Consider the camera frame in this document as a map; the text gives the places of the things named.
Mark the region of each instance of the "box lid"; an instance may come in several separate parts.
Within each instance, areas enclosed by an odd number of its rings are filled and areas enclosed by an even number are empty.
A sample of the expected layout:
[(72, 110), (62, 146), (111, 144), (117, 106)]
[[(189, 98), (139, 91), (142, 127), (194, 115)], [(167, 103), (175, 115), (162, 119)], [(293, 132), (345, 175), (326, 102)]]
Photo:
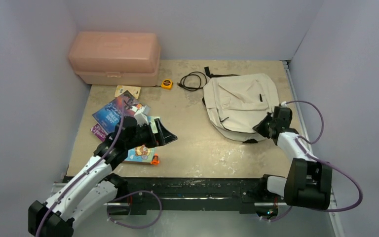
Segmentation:
[(154, 73), (159, 50), (155, 34), (80, 32), (69, 60), (76, 73)]

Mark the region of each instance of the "blue book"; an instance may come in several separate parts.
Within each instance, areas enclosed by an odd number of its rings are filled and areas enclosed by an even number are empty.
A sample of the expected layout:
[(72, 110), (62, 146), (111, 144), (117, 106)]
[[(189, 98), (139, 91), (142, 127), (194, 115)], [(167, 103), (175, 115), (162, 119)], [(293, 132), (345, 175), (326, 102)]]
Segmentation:
[(135, 111), (132, 110), (133, 107), (136, 109), (141, 108), (143, 105), (134, 96), (125, 91), (111, 102), (106, 104), (100, 110), (95, 112), (92, 116), (99, 123), (106, 133), (112, 133), (115, 130), (115, 126), (120, 122), (121, 110), (124, 111), (124, 116), (133, 116)]

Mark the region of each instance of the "wooden table surface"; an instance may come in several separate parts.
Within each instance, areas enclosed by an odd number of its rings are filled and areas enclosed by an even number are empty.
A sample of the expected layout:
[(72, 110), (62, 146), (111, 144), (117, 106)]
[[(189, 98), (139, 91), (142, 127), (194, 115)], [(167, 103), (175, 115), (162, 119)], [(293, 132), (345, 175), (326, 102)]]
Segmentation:
[[(257, 144), (242, 144), (222, 136), (210, 123), (201, 102), (203, 91), (185, 91), (179, 80), (193, 71), (209, 66), (213, 74), (265, 73), (275, 83), (281, 101), (293, 100), (284, 66), (280, 61), (200, 61), (162, 60), (158, 84), (166, 78), (174, 85), (171, 90), (143, 87), (139, 101), (151, 107), (151, 116), (160, 116), (163, 125), (178, 136), (178, 140), (156, 148), (160, 164), (120, 164), (115, 173), (130, 177), (214, 177), (259, 178), (264, 174), (286, 176), (290, 160), (266, 139)], [(197, 85), (196, 78), (188, 79)], [(92, 156), (100, 141), (90, 131), (96, 124), (92, 114), (113, 100), (115, 86), (93, 85), (80, 122), (67, 176), (76, 175)], [(297, 109), (293, 110), (291, 127), (303, 134)]]

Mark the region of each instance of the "pink plastic container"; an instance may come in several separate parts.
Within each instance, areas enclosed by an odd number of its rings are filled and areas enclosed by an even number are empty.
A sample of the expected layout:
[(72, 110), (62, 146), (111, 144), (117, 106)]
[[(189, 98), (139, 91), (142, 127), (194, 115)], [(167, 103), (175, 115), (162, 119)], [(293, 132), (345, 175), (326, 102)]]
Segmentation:
[(69, 60), (87, 84), (154, 86), (160, 46), (155, 34), (80, 32)]

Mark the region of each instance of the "yellow tape measure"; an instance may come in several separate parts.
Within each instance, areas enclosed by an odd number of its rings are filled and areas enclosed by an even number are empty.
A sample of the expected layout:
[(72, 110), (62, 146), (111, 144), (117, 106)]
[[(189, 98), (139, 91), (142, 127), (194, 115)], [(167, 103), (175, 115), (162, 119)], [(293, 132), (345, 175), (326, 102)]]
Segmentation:
[(171, 81), (171, 79), (165, 79), (162, 81), (160, 87), (170, 90), (172, 88), (172, 84), (173, 82)]

